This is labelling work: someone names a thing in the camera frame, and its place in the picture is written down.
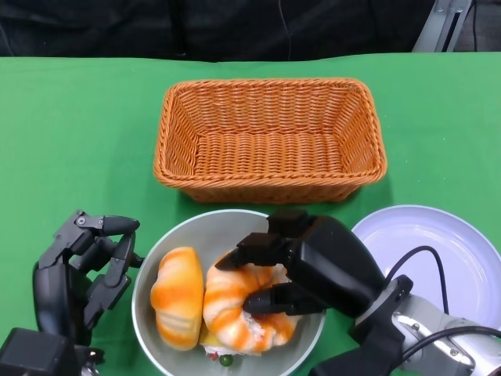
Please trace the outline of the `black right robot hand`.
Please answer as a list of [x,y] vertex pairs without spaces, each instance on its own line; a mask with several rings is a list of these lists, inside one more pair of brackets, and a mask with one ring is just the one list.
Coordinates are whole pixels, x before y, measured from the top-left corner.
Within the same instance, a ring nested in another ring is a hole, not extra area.
[[245,312],[298,316],[336,309],[356,318],[376,300],[384,275],[360,239],[337,219],[294,209],[267,220],[267,232],[251,233],[215,265],[223,271],[247,264],[285,267],[288,282],[250,294]]

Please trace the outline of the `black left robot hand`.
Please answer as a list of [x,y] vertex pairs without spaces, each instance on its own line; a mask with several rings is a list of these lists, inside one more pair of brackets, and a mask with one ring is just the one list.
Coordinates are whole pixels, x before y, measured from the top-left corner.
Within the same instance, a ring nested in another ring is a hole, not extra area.
[[131,283],[136,219],[89,215],[78,210],[56,231],[33,271],[38,330],[88,346],[100,317],[112,310]]

